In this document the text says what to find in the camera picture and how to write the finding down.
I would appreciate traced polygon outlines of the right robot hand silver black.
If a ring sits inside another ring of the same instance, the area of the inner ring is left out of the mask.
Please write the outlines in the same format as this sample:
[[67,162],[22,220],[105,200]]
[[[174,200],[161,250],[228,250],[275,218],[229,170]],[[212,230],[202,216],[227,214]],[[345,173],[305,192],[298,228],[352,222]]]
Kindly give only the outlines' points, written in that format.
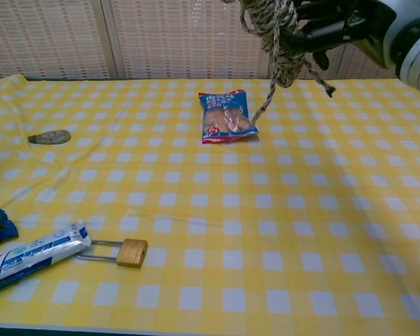
[[280,29],[283,47],[312,53],[322,69],[325,52],[352,43],[379,67],[394,70],[420,37],[420,1],[297,1],[299,32]]

